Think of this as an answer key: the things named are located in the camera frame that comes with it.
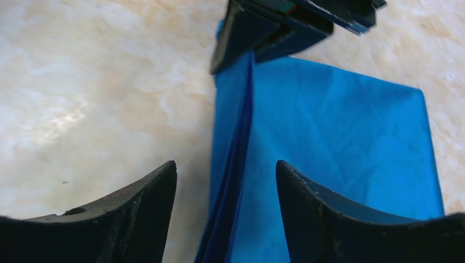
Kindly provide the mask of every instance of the folded blue cloth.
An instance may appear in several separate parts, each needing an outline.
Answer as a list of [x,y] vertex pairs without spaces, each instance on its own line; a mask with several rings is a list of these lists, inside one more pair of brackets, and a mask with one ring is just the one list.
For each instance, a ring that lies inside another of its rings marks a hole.
[[215,76],[210,215],[196,262],[289,262],[275,166],[361,204],[444,215],[420,90],[249,52]]

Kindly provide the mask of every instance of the marble surface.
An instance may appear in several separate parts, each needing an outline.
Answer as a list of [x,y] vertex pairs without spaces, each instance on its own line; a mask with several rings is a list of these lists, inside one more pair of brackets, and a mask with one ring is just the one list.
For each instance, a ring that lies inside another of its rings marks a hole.
[[[445,209],[465,210],[465,2],[390,0],[298,57],[424,91]],[[225,0],[0,1],[0,214],[64,211],[167,160],[178,189],[164,262],[192,262],[206,221]]]

